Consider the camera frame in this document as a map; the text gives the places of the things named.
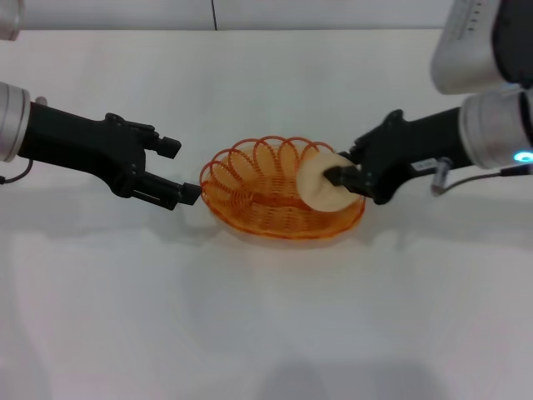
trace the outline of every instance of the cable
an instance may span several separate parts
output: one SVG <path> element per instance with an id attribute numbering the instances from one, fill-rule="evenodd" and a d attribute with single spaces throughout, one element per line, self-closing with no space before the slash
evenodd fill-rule
<path id="1" fill-rule="evenodd" d="M 32 170 L 32 167 L 33 167 L 33 160 L 30 160 L 27 163 L 27 167 L 24 170 L 24 172 L 21 173 L 20 175 L 17 175 L 16 177 L 10 177 L 9 179 L 6 179 L 6 177 L 0 177 L 0 185 L 7 185 L 9 183 L 15 183 L 17 181 L 20 181 L 22 178 L 26 177 L 30 173 L 30 171 Z"/>
<path id="2" fill-rule="evenodd" d="M 468 182 L 474 182 L 474 181 L 480 181 L 481 179 L 489 179 L 489 178 L 497 178 L 501 177 L 501 172 L 496 173 L 487 173 L 486 175 L 477 175 L 475 177 L 468 177 L 466 179 L 462 179 L 460 181 L 457 181 L 455 183 L 452 183 L 449 187 L 444 187 L 439 192 L 439 196 L 442 196 L 443 194 L 448 193 L 451 189 L 455 189 L 460 185 L 463 185 Z"/>
<path id="3" fill-rule="evenodd" d="M 455 189 L 460 185 L 464 185 L 468 182 L 480 181 L 481 179 L 498 178 L 498 177 L 520 177 L 525 175 L 531 175 L 533 173 L 533 164 L 520 165 L 518 167 L 504 168 L 499 172 L 487 173 L 486 175 L 476 175 L 475 177 L 468 177 L 455 183 L 452 183 L 449 187 L 438 188 L 437 196 L 442 196 L 448 193 L 451 189 Z"/>
<path id="4" fill-rule="evenodd" d="M 217 31 L 218 25 L 217 25 L 217 13 L 215 12 L 215 0 L 211 0 L 211 11 L 213 14 L 213 24 L 215 25 L 215 30 Z"/>

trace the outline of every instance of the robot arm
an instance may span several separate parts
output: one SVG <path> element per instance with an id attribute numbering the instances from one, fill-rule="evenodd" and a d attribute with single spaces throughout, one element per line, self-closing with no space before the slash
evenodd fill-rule
<path id="1" fill-rule="evenodd" d="M 436 174 L 440 195 L 450 169 L 502 168 L 533 162 L 533 13 L 531 0 L 456 0 L 433 59 L 431 75 L 444 94 L 479 92 L 461 108 L 406 122 L 401 110 L 343 153 L 357 167 L 335 167 L 335 186 L 388 203 L 404 182 Z M 507 168 L 489 176 L 530 173 Z"/>
<path id="2" fill-rule="evenodd" d="M 0 39 L 17 38 L 22 14 L 22 0 L 0 0 Z M 178 203 L 194 204 L 202 190 L 147 172 L 145 150 L 174 158 L 181 146 L 159 138 L 150 125 L 114 114 L 91 121 L 30 102 L 26 90 L 0 82 L 0 161 L 18 155 L 91 173 L 121 198 L 139 198 L 172 210 Z"/>

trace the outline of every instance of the orange wire basket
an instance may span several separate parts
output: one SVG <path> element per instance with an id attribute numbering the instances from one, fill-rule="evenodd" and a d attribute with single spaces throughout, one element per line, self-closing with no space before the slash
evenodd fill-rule
<path id="1" fill-rule="evenodd" d="M 333 238 L 355 227 L 365 198 L 339 212 L 318 212 L 298 196 L 296 173 L 302 161 L 335 151 L 303 137 L 246 139 L 222 150 L 200 173 L 202 198 L 235 229 L 268 238 Z"/>

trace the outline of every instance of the white table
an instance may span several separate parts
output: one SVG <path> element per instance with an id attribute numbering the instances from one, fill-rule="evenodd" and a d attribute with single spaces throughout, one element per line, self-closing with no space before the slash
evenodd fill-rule
<path id="1" fill-rule="evenodd" d="M 348 149 L 393 109 L 460 105 L 428 78 L 437 38 L 24 32 L 0 43 L 0 79 L 70 113 L 155 125 L 183 149 L 150 171 L 191 182 L 241 138 Z M 201 201 L 168 212 L 38 164 L 0 187 L 0 398 L 529 398 L 533 185 L 435 200 L 429 182 L 311 248 L 237 236 Z"/>

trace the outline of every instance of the metal cylinder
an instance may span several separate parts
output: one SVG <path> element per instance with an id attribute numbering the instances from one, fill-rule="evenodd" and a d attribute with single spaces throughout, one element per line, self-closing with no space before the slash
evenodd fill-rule
<path id="1" fill-rule="evenodd" d="M 27 90 L 0 82 L 0 161 L 9 162 L 17 155 L 29 117 Z"/>
<path id="2" fill-rule="evenodd" d="M 516 164 L 517 153 L 531 150 L 521 110 L 523 95 L 516 89 L 483 93 L 465 100 L 460 118 L 461 141 L 478 167 L 507 167 Z"/>
<path id="3" fill-rule="evenodd" d="M 431 183 L 431 193 L 436 198 L 446 192 L 446 180 L 452 166 L 453 163 L 447 157 L 441 158 L 437 163 L 433 182 Z"/>
<path id="4" fill-rule="evenodd" d="M 0 40 L 16 40 L 24 17 L 24 0 L 0 0 Z"/>

